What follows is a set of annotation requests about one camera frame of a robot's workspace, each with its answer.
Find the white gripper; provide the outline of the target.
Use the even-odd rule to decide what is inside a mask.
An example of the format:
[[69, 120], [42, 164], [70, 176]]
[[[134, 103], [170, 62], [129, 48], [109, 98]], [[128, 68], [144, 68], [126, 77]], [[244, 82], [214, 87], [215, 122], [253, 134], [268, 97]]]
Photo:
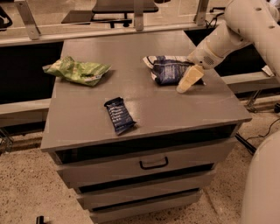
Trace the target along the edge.
[[181, 94], [204, 76], [204, 69], [215, 68], [223, 61], [223, 58], [214, 52], [206, 38], [187, 56], [187, 60], [195, 65], [186, 69], [178, 83], [176, 90]]

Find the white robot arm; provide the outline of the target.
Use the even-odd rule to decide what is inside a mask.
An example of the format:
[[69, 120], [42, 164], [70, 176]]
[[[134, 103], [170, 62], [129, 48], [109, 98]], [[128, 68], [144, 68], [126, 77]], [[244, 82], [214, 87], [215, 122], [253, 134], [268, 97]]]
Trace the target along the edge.
[[[252, 44], [269, 69], [280, 75], [280, 26], [276, 6], [266, 0], [231, 0], [224, 21], [187, 56], [192, 63], [177, 91], [184, 93], [231, 52]], [[280, 131], [266, 137], [248, 169], [241, 224], [280, 224]]]

